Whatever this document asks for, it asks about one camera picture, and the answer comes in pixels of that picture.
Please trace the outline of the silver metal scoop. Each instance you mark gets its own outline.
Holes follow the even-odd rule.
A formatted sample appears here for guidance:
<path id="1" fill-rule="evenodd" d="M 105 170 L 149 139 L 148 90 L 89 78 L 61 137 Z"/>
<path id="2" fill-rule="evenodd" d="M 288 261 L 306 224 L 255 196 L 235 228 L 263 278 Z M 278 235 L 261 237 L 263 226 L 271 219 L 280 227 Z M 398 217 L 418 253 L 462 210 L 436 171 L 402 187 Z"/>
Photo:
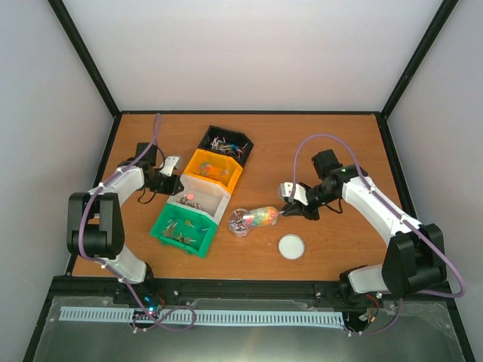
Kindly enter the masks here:
<path id="1" fill-rule="evenodd" d="M 279 211 L 275 207 L 260 207 L 248 211 L 243 217 L 243 223 L 248 228 L 275 225 Z"/>

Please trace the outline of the white translucent plastic bin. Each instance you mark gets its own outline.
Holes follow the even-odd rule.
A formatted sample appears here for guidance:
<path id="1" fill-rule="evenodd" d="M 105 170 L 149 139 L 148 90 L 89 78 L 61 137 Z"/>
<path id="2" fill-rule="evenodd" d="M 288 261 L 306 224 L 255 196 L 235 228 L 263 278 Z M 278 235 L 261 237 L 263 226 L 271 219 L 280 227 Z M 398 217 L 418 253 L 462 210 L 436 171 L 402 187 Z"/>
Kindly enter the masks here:
<path id="1" fill-rule="evenodd" d="M 168 197 L 168 203 L 205 215 L 220 224 L 231 194 L 222 186 L 194 176 L 180 176 L 183 191 Z"/>

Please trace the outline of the yellow plastic bin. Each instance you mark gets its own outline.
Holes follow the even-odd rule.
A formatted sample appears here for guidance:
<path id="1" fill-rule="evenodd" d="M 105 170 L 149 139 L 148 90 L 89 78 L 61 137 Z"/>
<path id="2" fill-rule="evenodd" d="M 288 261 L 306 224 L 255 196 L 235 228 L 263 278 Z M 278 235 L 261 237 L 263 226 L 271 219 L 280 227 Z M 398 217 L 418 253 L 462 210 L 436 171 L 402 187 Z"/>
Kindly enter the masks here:
<path id="1" fill-rule="evenodd" d="M 232 194 L 242 171 L 243 167 L 229 156 L 196 149 L 183 173 L 216 184 Z"/>

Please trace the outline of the white round lid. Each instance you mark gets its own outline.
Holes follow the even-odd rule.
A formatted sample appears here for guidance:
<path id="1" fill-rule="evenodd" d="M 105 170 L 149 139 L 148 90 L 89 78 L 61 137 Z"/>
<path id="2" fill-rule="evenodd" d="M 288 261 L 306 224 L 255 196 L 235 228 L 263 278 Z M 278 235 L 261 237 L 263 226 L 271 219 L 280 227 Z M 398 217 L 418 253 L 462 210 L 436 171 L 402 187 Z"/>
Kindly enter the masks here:
<path id="1" fill-rule="evenodd" d="M 278 242 L 278 251 L 286 259 L 299 259 L 305 252 L 305 244 L 298 235 L 284 235 Z"/>

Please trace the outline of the green plastic bin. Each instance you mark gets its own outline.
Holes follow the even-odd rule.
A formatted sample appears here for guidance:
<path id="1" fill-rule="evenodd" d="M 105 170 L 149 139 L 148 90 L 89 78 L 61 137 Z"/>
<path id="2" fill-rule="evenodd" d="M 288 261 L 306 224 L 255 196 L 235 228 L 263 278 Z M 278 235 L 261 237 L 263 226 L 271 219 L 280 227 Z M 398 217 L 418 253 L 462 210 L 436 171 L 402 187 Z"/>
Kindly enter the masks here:
<path id="1" fill-rule="evenodd" d="M 166 204 L 149 235 L 164 245 L 204 259 L 217 229 L 218 224 L 202 212 L 176 204 Z"/>

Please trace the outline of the clear plastic cup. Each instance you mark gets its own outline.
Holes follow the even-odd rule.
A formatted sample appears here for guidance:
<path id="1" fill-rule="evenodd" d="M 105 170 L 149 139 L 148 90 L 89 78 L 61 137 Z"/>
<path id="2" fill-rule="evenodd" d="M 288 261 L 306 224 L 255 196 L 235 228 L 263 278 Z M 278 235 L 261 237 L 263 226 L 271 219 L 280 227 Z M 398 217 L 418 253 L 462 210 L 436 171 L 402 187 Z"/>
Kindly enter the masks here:
<path id="1" fill-rule="evenodd" d="M 240 238 L 248 235 L 249 227 L 243 219 L 247 213 L 246 209 L 236 209 L 229 215 L 228 228 L 234 236 Z"/>

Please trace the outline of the black plastic bin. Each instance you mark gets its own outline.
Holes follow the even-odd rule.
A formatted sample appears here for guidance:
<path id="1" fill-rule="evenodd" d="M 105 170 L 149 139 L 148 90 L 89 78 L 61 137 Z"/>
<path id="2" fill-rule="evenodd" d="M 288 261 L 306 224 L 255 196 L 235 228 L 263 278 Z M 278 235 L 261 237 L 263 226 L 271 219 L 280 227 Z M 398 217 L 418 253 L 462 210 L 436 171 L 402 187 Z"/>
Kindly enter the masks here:
<path id="1" fill-rule="evenodd" d="M 210 125 L 198 145 L 199 149 L 233 158 L 244 167 L 254 147 L 253 142 L 241 132 Z"/>

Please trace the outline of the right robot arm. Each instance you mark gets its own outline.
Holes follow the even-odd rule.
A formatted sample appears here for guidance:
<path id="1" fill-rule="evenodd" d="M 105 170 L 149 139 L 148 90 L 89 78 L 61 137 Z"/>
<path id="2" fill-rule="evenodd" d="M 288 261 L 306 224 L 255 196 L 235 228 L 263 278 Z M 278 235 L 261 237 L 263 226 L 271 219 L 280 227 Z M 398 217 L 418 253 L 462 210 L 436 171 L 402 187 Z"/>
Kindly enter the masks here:
<path id="1" fill-rule="evenodd" d="M 446 281 L 444 241 L 438 226 L 423 225 L 403 213 L 363 169 L 354 164 L 343 166 L 330 149 L 313 156 L 312 164 L 321 180 L 318 185 L 281 183 L 278 187 L 285 203 L 283 216 L 318 220 L 321 207 L 345 201 L 369 222 L 386 245 L 382 264 L 363 265 L 340 274 L 340 294 L 345 300 L 371 292 L 403 298 L 427 292 Z"/>

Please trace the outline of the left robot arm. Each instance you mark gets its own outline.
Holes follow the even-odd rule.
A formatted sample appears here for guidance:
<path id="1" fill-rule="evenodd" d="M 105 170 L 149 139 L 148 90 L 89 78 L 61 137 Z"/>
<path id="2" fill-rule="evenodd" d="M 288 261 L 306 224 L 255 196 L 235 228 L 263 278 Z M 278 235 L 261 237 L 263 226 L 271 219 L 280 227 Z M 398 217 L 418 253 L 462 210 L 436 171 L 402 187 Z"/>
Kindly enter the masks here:
<path id="1" fill-rule="evenodd" d="M 140 303 L 154 300 L 157 285 L 146 262 L 138 259 L 125 244 L 121 206 L 135 192 L 175 195 L 184 190 L 180 176 L 181 157 L 163 157 L 156 165 L 160 148 L 138 143 L 133 158 L 120 163 L 115 173 L 87 192 L 69 196 L 66 246 L 75 256 L 94 261 L 110 270 L 120 282 L 131 284 L 130 293 Z"/>

